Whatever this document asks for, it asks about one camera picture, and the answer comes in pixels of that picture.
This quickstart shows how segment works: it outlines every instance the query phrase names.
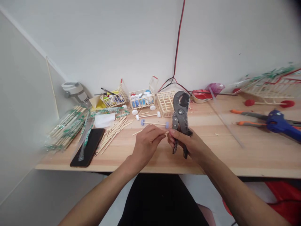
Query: wooden table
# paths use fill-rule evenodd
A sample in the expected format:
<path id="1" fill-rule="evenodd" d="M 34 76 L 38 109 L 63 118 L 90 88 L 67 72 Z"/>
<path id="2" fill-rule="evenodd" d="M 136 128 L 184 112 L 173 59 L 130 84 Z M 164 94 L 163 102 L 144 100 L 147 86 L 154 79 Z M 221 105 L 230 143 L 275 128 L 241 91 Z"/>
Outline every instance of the wooden table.
<path id="1" fill-rule="evenodd" d="M 214 105 L 213 100 L 203 104 L 190 104 L 191 110 L 188 111 L 189 126 L 237 176 L 301 178 L 301 145 L 299 143 L 266 129 L 236 125 L 235 122 L 237 121 L 256 122 L 258 119 L 230 113 L 231 109 L 237 109 L 252 110 L 267 115 L 275 106 L 254 105 L 246 107 L 243 104 L 244 98 L 242 96 L 219 95 L 217 101 L 222 111 L 222 117 L 245 148 L 239 145 L 222 123 L 215 112 L 219 108 Z M 301 121 L 300 101 L 291 108 L 284 109 L 279 106 L 276 108 L 284 113 L 286 119 Z M 169 121 L 171 125 L 171 118 L 157 118 L 154 116 L 146 119 L 148 122 L 158 123 Z M 132 153 L 136 139 L 136 136 L 132 136 L 132 134 L 142 128 L 140 121 L 135 120 L 115 137 L 103 155 L 99 154 L 94 157 L 87 168 L 71 168 L 69 166 L 79 136 L 75 138 L 64 153 L 47 153 L 35 168 L 112 172 Z M 142 172 L 203 174 L 202 169 L 190 157 L 187 160 L 183 158 L 183 151 L 180 148 L 175 155 L 172 155 L 172 149 L 167 143 L 167 138 L 159 144 L 153 158 Z"/>

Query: white wheel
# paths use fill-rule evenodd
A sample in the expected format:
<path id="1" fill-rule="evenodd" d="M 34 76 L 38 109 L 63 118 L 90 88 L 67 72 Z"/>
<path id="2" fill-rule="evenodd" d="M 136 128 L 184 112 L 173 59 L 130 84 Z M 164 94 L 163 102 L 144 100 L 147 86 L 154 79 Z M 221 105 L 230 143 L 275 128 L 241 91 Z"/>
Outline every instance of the white wheel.
<path id="1" fill-rule="evenodd" d="M 150 106 L 150 110 L 156 110 L 156 106 L 155 105 Z"/>
<path id="2" fill-rule="evenodd" d="M 137 114 L 138 114 L 138 110 L 137 110 L 137 109 L 132 110 L 132 114 L 133 114 L 133 115 L 137 115 Z"/>

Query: plastic wheel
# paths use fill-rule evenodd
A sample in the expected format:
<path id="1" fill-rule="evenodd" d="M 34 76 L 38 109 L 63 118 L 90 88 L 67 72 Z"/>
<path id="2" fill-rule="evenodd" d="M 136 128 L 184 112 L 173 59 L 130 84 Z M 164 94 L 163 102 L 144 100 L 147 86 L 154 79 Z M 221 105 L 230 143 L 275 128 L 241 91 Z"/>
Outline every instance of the plastic wheel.
<path id="1" fill-rule="evenodd" d="M 288 108 L 288 107 L 293 107 L 295 105 L 295 102 L 292 100 L 284 100 L 281 102 L 281 104 L 286 104 L 286 105 L 280 105 L 280 107 Z"/>
<path id="2" fill-rule="evenodd" d="M 232 91 L 232 93 L 236 93 L 236 92 L 238 92 L 238 91 L 240 91 L 241 89 L 240 88 L 236 88 L 236 89 L 234 89 L 233 91 Z"/>
<path id="3" fill-rule="evenodd" d="M 252 106 L 252 105 L 254 105 L 254 104 L 255 104 L 255 100 L 249 99 L 249 100 L 246 100 L 246 101 L 245 101 L 245 105 L 246 105 L 247 107 Z"/>

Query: bundle of chopsticks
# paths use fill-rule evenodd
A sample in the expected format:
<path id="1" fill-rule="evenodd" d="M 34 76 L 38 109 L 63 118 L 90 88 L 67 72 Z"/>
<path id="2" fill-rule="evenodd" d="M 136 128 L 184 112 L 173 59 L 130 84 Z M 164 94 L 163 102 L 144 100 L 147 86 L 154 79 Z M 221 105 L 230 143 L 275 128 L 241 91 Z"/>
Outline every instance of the bundle of chopsticks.
<path id="1" fill-rule="evenodd" d="M 114 126 L 110 127 L 106 130 L 105 134 L 103 135 L 103 139 L 95 153 L 95 156 L 100 153 L 101 155 L 104 153 L 104 151 L 107 149 L 107 147 L 110 145 L 112 140 L 115 138 L 115 136 L 120 133 L 121 130 L 123 130 L 125 127 L 130 125 L 134 120 L 127 122 L 126 116 L 122 118 L 118 118 L 117 122 Z"/>
<path id="2" fill-rule="evenodd" d="M 67 112 L 59 124 L 50 131 L 46 149 L 56 151 L 66 149 L 84 125 L 87 114 L 88 109 L 81 105 Z"/>

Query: red fabric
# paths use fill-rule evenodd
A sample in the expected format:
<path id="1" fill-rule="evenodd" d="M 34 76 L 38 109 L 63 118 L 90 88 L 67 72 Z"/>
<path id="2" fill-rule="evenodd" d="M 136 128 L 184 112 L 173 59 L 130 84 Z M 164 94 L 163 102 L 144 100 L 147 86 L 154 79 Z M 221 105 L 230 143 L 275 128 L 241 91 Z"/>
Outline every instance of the red fabric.
<path id="1" fill-rule="evenodd" d="M 301 225 L 301 191 L 284 181 L 265 182 L 277 199 L 276 203 L 268 203 L 277 213 L 292 225 Z M 231 211 L 223 200 L 227 212 Z"/>

